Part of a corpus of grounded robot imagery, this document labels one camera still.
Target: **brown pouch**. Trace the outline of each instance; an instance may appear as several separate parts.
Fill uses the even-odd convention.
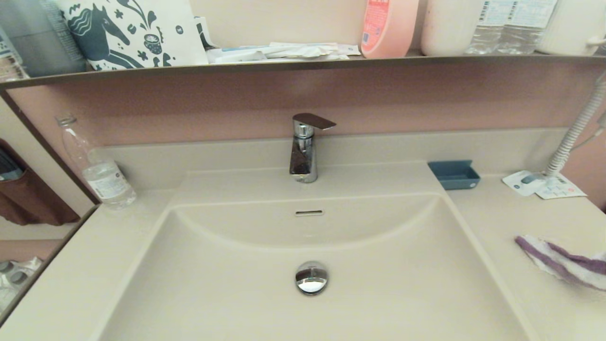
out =
[[[17,156],[2,139],[0,147],[25,169],[16,180],[0,181],[0,215],[19,225],[63,225],[80,217]]]

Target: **faucet lever handle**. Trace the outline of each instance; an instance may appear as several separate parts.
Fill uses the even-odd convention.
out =
[[[298,113],[293,116],[293,125],[295,136],[299,138],[310,138],[313,136],[313,129],[326,130],[337,124],[312,113]]]

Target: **pink bottle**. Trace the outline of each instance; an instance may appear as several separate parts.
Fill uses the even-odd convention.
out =
[[[362,34],[366,58],[402,58],[415,32],[419,0],[367,0]]]

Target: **white coiled cord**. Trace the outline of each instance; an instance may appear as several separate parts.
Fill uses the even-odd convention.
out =
[[[581,111],[579,117],[577,117],[572,127],[566,133],[566,136],[564,136],[564,139],[560,143],[556,153],[551,157],[549,166],[547,166],[547,169],[544,172],[545,177],[555,177],[560,173],[562,168],[564,168],[576,140],[579,138],[579,136],[581,136],[581,133],[589,121],[591,121],[593,115],[595,115],[595,113],[598,111],[602,105],[602,102],[604,101],[604,98],[606,98],[606,72],[604,72],[596,81],[596,85],[593,89],[591,97],[589,98],[589,101]]]

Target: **sink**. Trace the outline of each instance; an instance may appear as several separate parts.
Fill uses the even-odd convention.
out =
[[[99,340],[528,340],[452,207],[429,193],[173,206]],[[295,285],[310,260],[330,275],[313,297]]]

